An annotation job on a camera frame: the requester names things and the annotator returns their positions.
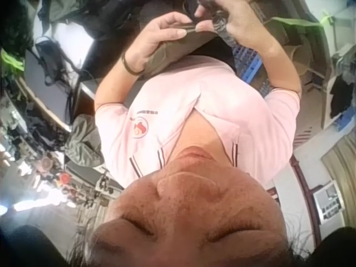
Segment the hand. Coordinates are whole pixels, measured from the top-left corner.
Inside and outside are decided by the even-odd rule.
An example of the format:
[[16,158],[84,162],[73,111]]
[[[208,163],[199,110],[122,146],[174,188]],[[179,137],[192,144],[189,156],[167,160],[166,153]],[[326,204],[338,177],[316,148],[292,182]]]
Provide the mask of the hand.
[[142,71],[161,42],[182,39],[187,35],[185,29],[174,29],[171,26],[176,23],[190,22],[189,17],[178,12],[171,12],[153,19],[126,51],[125,59],[128,66],[135,72]]
[[[229,20],[226,25],[228,33],[240,45],[259,52],[268,45],[268,40],[271,39],[272,35],[260,22],[249,2],[250,0],[215,0],[216,4],[229,13]],[[207,17],[209,14],[202,5],[199,5],[195,16],[201,18]],[[199,22],[196,31],[214,31],[212,20]]]

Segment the wrist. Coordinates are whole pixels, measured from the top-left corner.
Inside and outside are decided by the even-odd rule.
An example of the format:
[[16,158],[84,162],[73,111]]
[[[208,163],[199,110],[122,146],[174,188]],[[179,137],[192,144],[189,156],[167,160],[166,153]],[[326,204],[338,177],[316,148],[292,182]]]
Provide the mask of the wrist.
[[129,48],[123,56],[125,57],[125,61],[130,70],[134,72],[142,72],[145,69],[146,62],[137,51]]

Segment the curtain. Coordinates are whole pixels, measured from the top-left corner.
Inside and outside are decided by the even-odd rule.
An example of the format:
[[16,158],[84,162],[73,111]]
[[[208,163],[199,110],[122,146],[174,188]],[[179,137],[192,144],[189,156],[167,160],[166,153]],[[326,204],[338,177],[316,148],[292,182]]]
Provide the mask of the curtain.
[[344,203],[346,226],[356,228],[356,131],[344,136],[322,157],[333,180],[338,183]]

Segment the nose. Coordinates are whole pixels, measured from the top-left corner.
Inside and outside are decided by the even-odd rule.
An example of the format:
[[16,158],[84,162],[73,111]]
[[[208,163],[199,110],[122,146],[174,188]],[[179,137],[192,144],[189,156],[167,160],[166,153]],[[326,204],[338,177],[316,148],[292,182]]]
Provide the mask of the nose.
[[189,200],[205,200],[214,202],[219,197],[218,185],[205,177],[181,172],[160,180],[157,184],[157,192],[163,200],[175,200],[185,203]]

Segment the neck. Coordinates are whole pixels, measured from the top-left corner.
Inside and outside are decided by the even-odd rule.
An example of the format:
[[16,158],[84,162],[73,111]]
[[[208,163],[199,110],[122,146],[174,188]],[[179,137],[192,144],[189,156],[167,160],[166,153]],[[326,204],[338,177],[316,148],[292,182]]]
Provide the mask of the neck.
[[186,120],[168,161],[175,159],[182,150],[190,146],[204,149],[214,160],[223,165],[232,165],[213,126],[195,110]]

